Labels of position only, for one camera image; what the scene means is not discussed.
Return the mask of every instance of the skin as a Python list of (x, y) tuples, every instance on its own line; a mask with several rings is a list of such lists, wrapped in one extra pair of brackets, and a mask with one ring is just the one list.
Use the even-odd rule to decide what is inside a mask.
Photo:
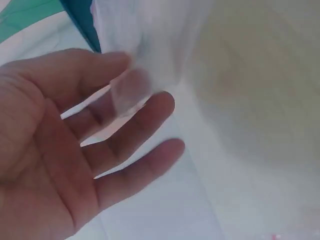
[(80, 142), (112, 123), (106, 93), (79, 113), (61, 114), (124, 72), (123, 53), (70, 49), (0, 68), (0, 235), (6, 240), (63, 240), (101, 211), (162, 176), (184, 152), (170, 139), (124, 170), (126, 161), (172, 114), (173, 97), (151, 97), (106, 141)]

